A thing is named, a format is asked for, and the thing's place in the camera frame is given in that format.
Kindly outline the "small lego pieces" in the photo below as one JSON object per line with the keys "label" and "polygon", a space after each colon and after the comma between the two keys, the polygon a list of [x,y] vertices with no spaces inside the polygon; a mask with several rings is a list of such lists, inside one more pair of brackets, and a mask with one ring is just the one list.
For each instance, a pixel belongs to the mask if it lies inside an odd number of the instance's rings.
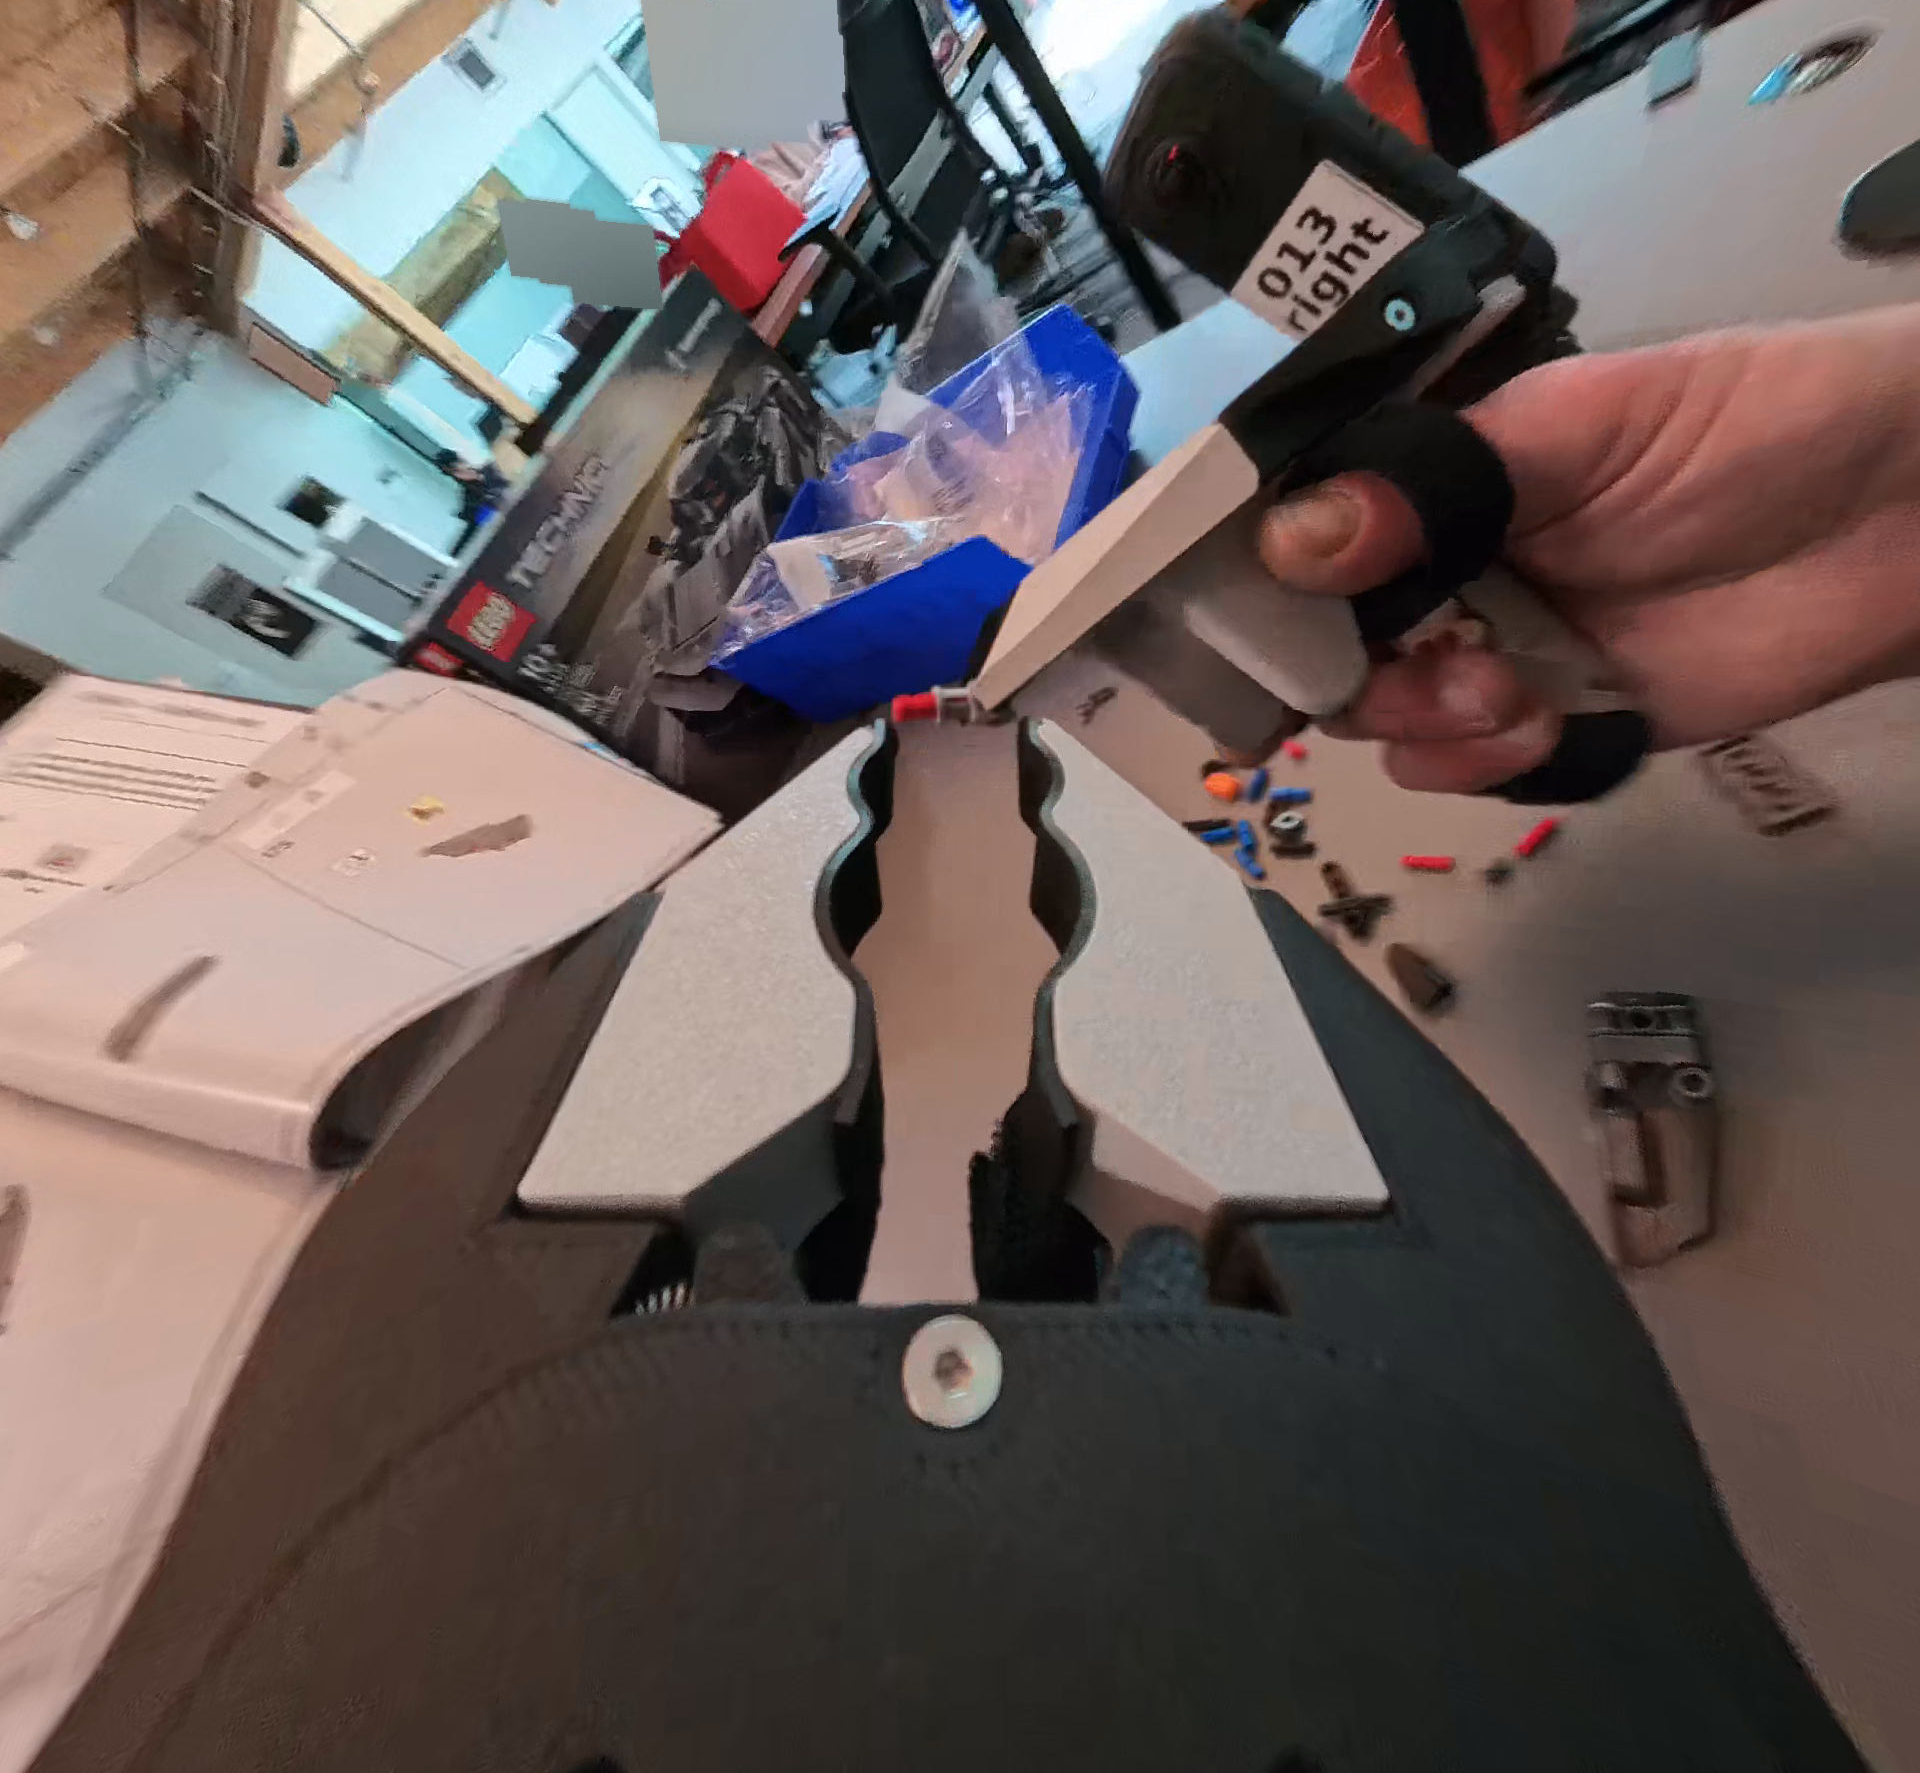
{"label": "small lego pieces", "polygon": [[[1240,801],[1203,790],[1211,768],[1240,774]],[[1401,829],[1354,788],[1324,782],[1317,744],[1299,731],[1258,762],[1215,754],[1199,764],[1197,780],[1199,813],[1185,821],[1187,835],[1252,891],[1289,897],[1338,944],[1387,940],[1428,889],[1507,891],[1571,825],[1565,811],[1536,809],[1497,815],[1481,842],[1420,823]]]}

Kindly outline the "red bag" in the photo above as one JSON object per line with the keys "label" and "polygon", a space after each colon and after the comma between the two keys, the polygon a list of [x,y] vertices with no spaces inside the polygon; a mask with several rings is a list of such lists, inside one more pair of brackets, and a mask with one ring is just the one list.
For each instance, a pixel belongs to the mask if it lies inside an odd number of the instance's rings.
{"label": "red bag", "polygon": [[717,151],[703,170],[703,202],[684,229],[660,235],[660,284],[699,272],[733,310],[754,317],[793,257],[807,212],[748,157]]}

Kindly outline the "dark grey three-stud lego plate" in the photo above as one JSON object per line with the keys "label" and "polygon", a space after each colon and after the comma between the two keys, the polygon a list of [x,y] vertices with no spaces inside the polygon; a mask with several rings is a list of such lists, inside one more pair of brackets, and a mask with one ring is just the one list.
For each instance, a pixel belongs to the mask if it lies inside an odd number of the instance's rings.
{"label": "dark grey three-stud lego plate", "polygon": [[1763,837],[1785,837],[1836,817],[1834,793],[1767,733],[1703,744],[1697,762],[1716,795]]}

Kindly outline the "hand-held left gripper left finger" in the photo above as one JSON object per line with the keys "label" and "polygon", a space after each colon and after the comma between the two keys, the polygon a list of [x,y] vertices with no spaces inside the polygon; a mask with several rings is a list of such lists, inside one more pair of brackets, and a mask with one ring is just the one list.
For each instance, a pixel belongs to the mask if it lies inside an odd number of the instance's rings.
{"label": "hand-held left gripper left finger", "polygon": [[897,729],[860,725],[662,887],[517,1197],[543,1215],[813,1232],[876,1209],[876,844]]}

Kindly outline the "grey lego panel assembly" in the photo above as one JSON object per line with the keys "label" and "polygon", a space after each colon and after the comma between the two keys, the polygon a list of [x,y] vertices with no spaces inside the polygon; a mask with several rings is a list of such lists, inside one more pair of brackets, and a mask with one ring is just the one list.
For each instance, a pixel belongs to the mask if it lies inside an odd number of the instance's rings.
{"label": "grey lego panel assembly", "polygon": [[1601,993],[1585,1027],[1585,1097],[1616,1252],[1626,1271],[1652,1271],[1716,1232],[1716,1064],[1683,993]]}

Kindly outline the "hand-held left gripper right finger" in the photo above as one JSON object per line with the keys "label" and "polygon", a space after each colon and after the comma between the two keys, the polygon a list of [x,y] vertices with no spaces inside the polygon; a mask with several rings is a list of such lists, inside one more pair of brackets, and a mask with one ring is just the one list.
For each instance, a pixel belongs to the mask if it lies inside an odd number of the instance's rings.
{"label": "hand-held left gripper right finger", "polygon": [[1066,729],[1019,725],[1031,909],[1058,958],[1029,1089],[1097,1232],[1371,1217],[1387,1181],[1254,891]]}

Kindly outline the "open instruction booklet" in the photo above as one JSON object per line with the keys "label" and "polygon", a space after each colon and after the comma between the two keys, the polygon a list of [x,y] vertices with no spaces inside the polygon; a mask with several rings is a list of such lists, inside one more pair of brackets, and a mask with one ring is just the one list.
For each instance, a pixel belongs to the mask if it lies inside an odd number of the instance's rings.
{"label": "open instruction booklet", "polygon": [[4,1769],[157,1559],[300,1242],[509,978],[721,829],[390,670],[321,707],[67,674],[4,727]]}

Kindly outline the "person's right hand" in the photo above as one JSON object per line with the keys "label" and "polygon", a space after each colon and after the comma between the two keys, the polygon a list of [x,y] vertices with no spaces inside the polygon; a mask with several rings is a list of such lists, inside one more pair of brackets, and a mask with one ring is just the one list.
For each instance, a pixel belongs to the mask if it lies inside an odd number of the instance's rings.
{"label": "person's right hand", "polygon": [[[1589,353],[1467,415],[1516,488],[1509,566],[1601,656],[1652,750],[1767,729],[1918,666],[1918,306]],[[1344,474],[1283,500],[1260,560],[1352,598],[1424,558],[1403,494]],[[1379,666],[1326,723],[1413,793],[1489,795],[1563,715],[1505,656]]]}

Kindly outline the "red container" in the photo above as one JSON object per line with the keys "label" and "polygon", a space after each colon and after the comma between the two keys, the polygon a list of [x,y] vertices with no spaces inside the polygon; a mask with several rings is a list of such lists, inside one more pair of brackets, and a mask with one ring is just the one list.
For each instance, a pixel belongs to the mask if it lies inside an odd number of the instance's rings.
{"label": "red container", "polygon": [[[1454,0],[1456,14],[1436,18],[1434,0],[1415,0],[1403,16],[1401,0],[1379,0],[1346,71],[1348,90],[1381,121],[1415,145],[1430,145],[1428,100],[1411,43],[1440,39],[1442,57],[1428,80],[1444,96],[1452,163],[1467,165],[1507,145],[1532,127],[1532,80],[1567,51],[1575,0]],[[1475,59],[1477,84],[1465,80],[1452,55],[1452,25],[1460,27]]]}

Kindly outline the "black office chair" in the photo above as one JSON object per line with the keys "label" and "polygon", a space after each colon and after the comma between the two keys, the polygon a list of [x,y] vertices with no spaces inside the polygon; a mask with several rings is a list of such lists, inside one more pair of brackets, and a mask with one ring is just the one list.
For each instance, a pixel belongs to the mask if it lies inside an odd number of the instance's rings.
{"label": "black office chair", "polygon": [[1034,184],[1001,167],[940,69],[921,0],[835,0],[848,123],[866,163],[876,227],[831,253],[846,288],[825,339],[839,353],[905,335],[956,241],[1005,290],[1044,268],[1046,225]]}

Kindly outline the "clear plastic bags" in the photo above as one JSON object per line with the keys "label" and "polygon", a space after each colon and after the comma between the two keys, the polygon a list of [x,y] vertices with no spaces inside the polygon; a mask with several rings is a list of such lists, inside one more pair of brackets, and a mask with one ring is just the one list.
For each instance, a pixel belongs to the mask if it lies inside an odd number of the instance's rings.
{"label": "clear plastic bags", "polygon": [[719,656],[735,664],[966,547],[1021,582],[1111,486],[1101,460],[1127,456],[1132,388],[1091,321],[1046,308],[803,484],[727,607]]}

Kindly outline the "lego set box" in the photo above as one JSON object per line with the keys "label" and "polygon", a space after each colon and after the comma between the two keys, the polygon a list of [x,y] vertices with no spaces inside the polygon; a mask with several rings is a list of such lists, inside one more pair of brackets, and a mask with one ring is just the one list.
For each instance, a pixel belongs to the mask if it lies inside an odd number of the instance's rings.
{"label": "lego set box", "polygon": [[611,345],[396,664],[549,709],[737,819],[809,733],[717,668],[725,615],[848,443],[807,376],[686,274]]}

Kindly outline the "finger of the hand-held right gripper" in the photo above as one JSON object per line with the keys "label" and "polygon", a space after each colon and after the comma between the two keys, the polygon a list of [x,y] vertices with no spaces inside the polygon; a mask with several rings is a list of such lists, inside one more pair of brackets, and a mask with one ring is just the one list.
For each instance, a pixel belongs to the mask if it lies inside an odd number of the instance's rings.
{"label": "finger of the hand-held right gripper", "polygon": [[970,682],[1009,705],[1089,643],[1219,752],[1264,754],[1369,680],[1354,609],[1260,562],[1260,468],[1213,423],[1081,525],[1015,588]]}

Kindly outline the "blue plastic bin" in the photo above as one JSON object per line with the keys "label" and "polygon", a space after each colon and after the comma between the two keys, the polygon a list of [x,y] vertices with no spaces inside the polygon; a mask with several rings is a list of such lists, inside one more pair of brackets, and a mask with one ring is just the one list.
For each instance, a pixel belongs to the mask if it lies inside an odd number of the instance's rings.
{"label": "blue plastic bin", "polygon": [[[1136,382],[1132,400],[1136,423]],[[1068,537],[1121,490],[1134,423],[1127,456],[1101,460],[1103,466],[1115,466],[1111,486]],[[987,562],[985,547],[964,547],[940,560],[931,574],[884,584],[876,596],[831,605],[817,623],[780,631],[750,648],[735,664],[721,656],[717,641],[711,666],[809,721],[837,721],[893,697],[964,678],[989,619],[1011,601],[1017,586],[1021,582],[1011,580],[1009,568]]]}

